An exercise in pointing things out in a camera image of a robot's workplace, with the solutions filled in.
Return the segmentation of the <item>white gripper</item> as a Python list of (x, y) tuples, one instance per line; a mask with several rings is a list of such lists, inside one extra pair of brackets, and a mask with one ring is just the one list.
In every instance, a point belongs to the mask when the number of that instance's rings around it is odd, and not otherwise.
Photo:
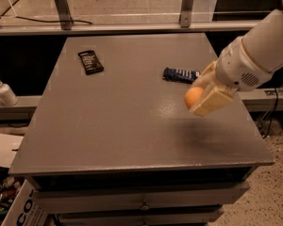
[[(216, 78), (226, 86), (216, 85)], [(201, 87), (204, 92), (189, 110), (204, 117), (230, 104), (237, 91), (235, 88), (250, 91), (271, 78), (272, 74), (248, 55), (242, 37), (237, 37), (220, 53), (217, 62), (210, 62), (193, 82), (194, 87)]]

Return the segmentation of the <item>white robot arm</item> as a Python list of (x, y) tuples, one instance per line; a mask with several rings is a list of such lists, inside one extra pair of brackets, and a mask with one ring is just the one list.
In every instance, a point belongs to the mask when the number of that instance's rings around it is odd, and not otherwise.
[(203, 70), (185, 95), (186, 107), (197, 116), (206, 116), (229, 105), (236, 92), (268, 82), (281, 68), (283, 10), (275, 9), (245, 35), (234, 39)]

